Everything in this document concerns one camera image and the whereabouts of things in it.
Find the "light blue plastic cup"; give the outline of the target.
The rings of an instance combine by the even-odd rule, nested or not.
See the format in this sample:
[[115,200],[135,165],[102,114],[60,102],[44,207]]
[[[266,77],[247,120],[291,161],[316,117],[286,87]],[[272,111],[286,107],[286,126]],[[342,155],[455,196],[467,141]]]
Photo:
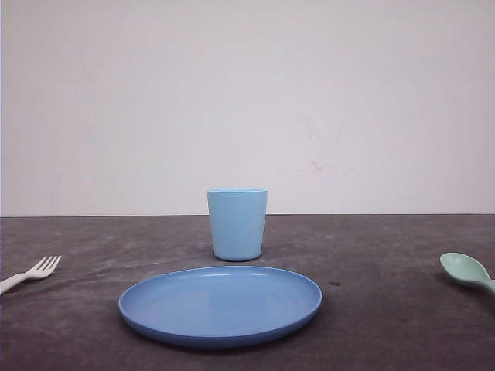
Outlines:
[[261,255],[267,199],[266,189],[230,188],[207,192],[216,258],[248,261]]

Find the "mint green plastic spoon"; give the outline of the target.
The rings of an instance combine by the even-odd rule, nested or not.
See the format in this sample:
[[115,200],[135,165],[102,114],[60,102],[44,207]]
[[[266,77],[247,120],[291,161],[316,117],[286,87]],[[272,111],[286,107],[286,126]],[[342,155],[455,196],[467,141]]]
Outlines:
[[439,258],[444,271],[458,284],[468,288],[482,288],[494,293],[494,279],[474,257],[448,252]]

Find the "white plastic fork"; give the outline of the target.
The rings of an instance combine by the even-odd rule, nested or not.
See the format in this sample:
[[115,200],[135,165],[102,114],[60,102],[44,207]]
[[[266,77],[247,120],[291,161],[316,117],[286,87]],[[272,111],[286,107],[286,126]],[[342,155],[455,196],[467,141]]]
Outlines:
[[43,257],[33,267],[23,273],[17,273],[1,281],[1,294],[28,280],[42,280],[49,277],[57,268],[61,255]]

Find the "blue plastic plate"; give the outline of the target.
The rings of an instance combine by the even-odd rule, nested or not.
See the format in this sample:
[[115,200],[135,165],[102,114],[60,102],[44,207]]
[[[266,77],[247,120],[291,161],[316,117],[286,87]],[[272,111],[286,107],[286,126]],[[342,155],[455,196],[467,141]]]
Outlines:
[[118,300],[140,335],[190,349],[234,349],[298,331],[318,312],[320,286],[293,271],[261,266],[200,267],[138,282]]

